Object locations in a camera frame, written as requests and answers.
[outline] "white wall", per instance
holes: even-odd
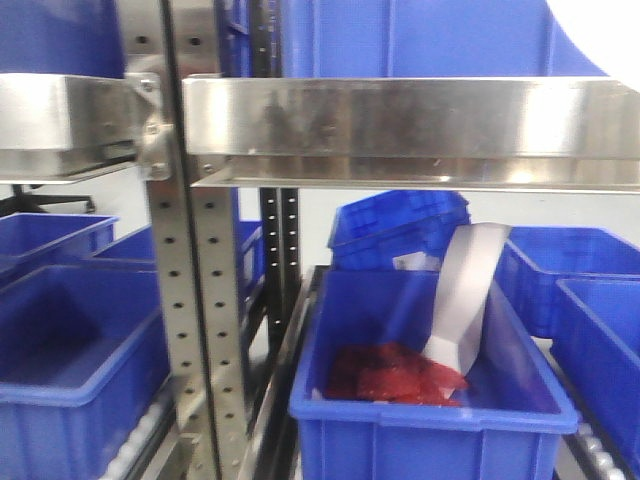
[[[0,186],[0,195],[9,189]],[[116,235],[121,236],[148,222],[146,196],[138,171],[131,168],[75,185],[45,186],[38,193],[90,194],[98,212],[118,215]],[[335,209],[377,193],[370,190],[300,191],[302,266],[328,264],[326,248]],[[609,194],[463,192],[469,200],[472,221],[511,225],[590,225],[607,228],[640,245],[640,196]],[[241,217],[258,219],[260,208],[255,189],[241,189]],[[56,207],[55,211],[82,212],[82,205]]]

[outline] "bolt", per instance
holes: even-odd
[[[153,81],[152,81],[152,80],[149,80],[148,78],[145,78],[144,80],[142,80],[142,81],[140,82],[140,84],[142,85],[142,89],[143,89],[145,92],[149,92],[149,93],[150,93],[150,92],[153,92],[153,90],[154,90],[154,89],[155,89],[155,87],[156,87],[156,86],[155,86],[155,84],[153,83]]]

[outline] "stacked blue bins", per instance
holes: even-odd
[[[338,209],[329,240],[340,270],[439,270],[458,225],[469,223],[456,192],[398,190]]]

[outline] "white object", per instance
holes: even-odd
[[[423,353],[463,375],[478,356],[485,301],[510,231],[497,223],[461,225],[444,257]]]
[[[638,0],[547,0],[571,41],[601,70],[640,91]]]
[[[396,270],[434,271],[440,270],[440,259],[432,257],[424,252],[408,253],[393,257],[393,266]]]

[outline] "stainless steel shelf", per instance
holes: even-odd
[[[640,191],[640,94],[607,78],[183,81],[196,187]]]
[[[125,80],[0,75],[0,177],[71,182],[131,160],[132,94]]]
[[[0,74],[0,183],[64,184],[128,168],[164,179],[158,76]]]

